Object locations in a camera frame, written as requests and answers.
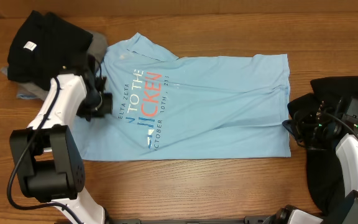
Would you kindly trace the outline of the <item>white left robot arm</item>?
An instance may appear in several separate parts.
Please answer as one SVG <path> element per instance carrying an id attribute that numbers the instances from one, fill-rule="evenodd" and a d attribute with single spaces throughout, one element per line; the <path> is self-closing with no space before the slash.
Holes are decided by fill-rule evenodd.
<path id="1" fill-rule="evenodd" d="M 112 223 L 85 188 L 85 167 L 71 133 L 74 118 L 112 112 L 112 94 L 101 75 L 60 74 L 34 120 L 9 138 L 14 168 L 7 199 L 18 210 L 54 207 L 71 223 Z"/>

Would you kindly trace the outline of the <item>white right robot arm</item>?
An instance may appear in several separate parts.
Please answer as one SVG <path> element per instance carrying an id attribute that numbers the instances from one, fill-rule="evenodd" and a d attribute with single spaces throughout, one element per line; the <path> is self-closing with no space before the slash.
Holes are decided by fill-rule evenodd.
<path id="1" fill-rule="evenodd" d="M 264 220 L 264 223 L 358 223 L 358 117 L 344 114 L 338 118 L 336 114 L 319 110 L 315 116 L 314 128 L 327 128 L 330 123 L 337 123 L 346 134 L 333 147 L 331 152 L 339 161 L 345 197 L 331 212 L 323 218 L 306 213 L 299 208 L 286 206 L 275 215 Z"/>

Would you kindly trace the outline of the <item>light blue printed t-shirt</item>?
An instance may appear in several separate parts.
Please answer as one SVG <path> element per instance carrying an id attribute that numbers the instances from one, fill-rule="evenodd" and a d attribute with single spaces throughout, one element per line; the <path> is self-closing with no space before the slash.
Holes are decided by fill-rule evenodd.
<path id="1" fill-rule="evenodd" d="M 141 34 L 102 62 L 112 113 L 75 119 L 91 161 L 290 157 L 285 54 L 177 57 Z"/>

